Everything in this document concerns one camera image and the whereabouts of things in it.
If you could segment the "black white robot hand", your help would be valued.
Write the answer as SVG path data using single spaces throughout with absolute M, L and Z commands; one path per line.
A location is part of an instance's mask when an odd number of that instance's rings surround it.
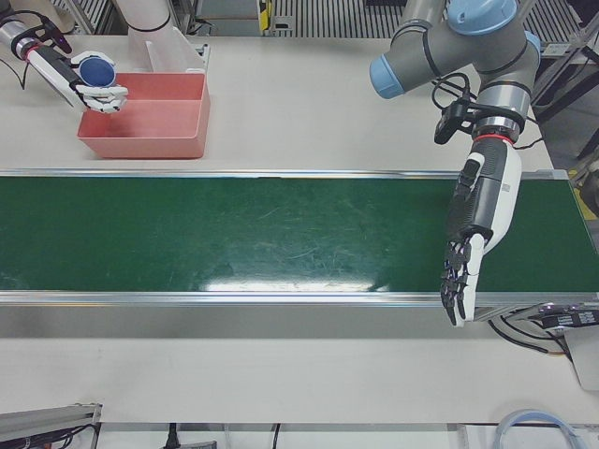
M 92 86 L 80 77 L 85 61 L 98 61 L 114 71 L 115 63 L 103 52 L 84 51 L 67 58 L 54 48 L 39 45 L 26 53 L 25 61 L 75 110 L 111 114 L 120 111 L 127 101 L 127 88 L 114 84 L 114 80 L 109 86 Z
M 441 299 L 453 326 L 475 316 L 483 257 L 506 235 L 521 180 L 521 159 L 510 140 L 474 139 L 449 204 Z

